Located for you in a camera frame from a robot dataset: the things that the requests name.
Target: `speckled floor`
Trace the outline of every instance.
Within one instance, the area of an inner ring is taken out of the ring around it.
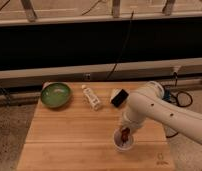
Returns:
[[[0,171],[14,171],[36,105],[0,107]]]
[[[202,113],[202,90],[190,92],[193,111]],[[0,107],[0,171],[14,171],[36,105]],[[176,171],[202,171],[202,146],[179,134],[168,139]]]

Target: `bottle cap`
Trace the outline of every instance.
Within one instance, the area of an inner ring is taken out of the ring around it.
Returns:
[[[82,85],[81,88],[82,88],[82,89],[85,89],[85,88],[86,88],[86,85]]]

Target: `green bowl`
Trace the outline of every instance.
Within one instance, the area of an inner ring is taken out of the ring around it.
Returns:
[[[52,83],[41,91],[41,101],[49,108],[66,104],[71,97],[71,89],[63,83]]]

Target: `wooden cutting board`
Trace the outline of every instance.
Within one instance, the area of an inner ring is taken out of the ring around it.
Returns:
[[[68,105],[51,110],[38,102],[17,171],[175,170],[163,127],[151,119],[134,135],[130,151],[121,153],[113,144],[112,135],[125,103],[113,107],[109,103],[111,91],[123,88],[130,92],[143,83],[86,83],[103,103],[99,111],[84,97],[83,83],[67,84],[73,92]]]

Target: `bowl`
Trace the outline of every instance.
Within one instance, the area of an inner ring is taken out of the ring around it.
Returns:
[[[123,143],[121,140],[121,132],[119,129],[116,129],[113,134],[113,142],[119,152],[125,152],[133,147],[134,138],[132,135],[129,135],[128,141]]]
[[[41,91],[41,102],[49,108],[65,105],[71,97],[71,89],[64,83],[52,83]]]

